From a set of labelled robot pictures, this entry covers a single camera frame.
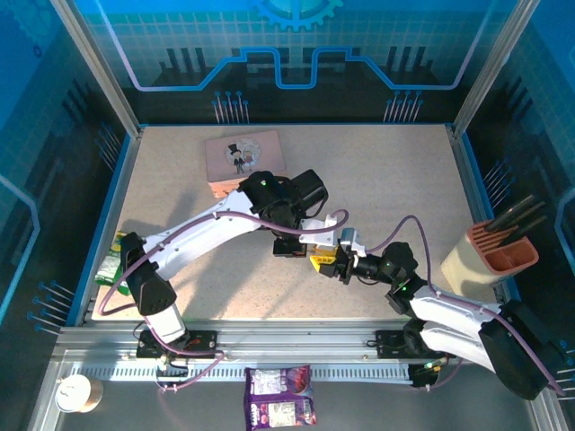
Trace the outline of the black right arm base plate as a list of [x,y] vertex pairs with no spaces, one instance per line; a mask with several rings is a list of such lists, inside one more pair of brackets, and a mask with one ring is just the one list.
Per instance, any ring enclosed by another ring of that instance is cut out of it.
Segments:
[[378,330],[376,352],[379,359],[439,359],[449,354],[427,348],[419,335],[402,330]]

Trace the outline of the aluminium mounting rail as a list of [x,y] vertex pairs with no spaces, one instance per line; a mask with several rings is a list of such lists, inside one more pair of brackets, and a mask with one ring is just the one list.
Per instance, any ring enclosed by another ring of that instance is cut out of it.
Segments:
[[[361,363],[375,362],[367,347],[378,330],[400,330],[405,320],[198,320],[193,330],[217,332],[217,346],[227,362]],[[121,359],[136,356],[133,321],[91,321],[66,327],[56,339],[52,357],[76,360]]]

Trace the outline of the purple snack packet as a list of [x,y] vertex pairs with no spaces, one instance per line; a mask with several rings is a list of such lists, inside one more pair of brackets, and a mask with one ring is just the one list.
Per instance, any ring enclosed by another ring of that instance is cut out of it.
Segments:
[[246,431],[317,423],[310,365],[245,369]]

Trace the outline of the cream and terracotta knife block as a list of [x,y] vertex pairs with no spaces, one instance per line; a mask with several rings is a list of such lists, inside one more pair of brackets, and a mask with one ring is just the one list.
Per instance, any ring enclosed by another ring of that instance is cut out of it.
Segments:
[[500,245],[515,230],[488,232],[487,222],[470,227],[441,263],[442,273],[458,295],[469,296],[502,280],[514,277],[539,260],[526,236]]

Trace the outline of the aluminium frame post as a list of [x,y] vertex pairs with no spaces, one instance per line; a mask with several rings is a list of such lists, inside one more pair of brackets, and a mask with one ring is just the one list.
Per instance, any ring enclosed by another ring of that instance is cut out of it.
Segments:
[[517,0],[456,116],[452,132],[455,140],[461,139],[471,124],[540,2]]
[[140,127],[128,99],[121,90],[118,80],[101,53],[95,39],[89,32],[84,18],[72,0],[49,0],[68,35],[82,55],[97,84],[114,110],[121,125],[131,138],[138,138]]

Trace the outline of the pink cartoon tin box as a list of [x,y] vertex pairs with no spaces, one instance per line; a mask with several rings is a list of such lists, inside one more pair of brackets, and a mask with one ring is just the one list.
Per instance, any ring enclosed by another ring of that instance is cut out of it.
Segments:
[[287,172],[276,130],[210,139],[205,150],[208,185],[215,198],[224,198],[254,172]]

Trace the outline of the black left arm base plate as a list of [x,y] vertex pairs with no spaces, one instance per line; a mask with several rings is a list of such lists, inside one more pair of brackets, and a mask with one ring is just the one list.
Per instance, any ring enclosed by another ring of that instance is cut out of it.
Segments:
[[216,355],[217,333],[214,330],[187,330],[186,333],[169,343],[172,349],[163,347],[151,330],[143,330],[138,336],[137,358],[181,359],[186,357],[213,359]]

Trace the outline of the green snack packet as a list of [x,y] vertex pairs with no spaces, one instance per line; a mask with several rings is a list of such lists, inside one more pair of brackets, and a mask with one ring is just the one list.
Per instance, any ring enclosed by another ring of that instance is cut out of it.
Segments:
[[122,275],[122,269],[120,267],[120,243],[125,235],[122,231],[116,232],[112,244],[94,276],[94,282],[97,285],[113,286]]

